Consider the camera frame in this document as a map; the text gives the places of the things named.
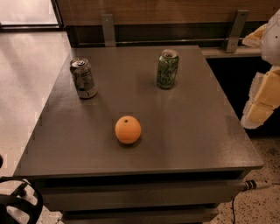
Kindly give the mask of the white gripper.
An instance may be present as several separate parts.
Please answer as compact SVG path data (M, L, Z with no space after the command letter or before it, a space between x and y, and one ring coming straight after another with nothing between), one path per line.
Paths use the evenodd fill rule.
M273 66L267 73L257 72L250 86L241 125L252 130L262 126L280 107L280 9L242 43L249 47L261 46L262 59Z

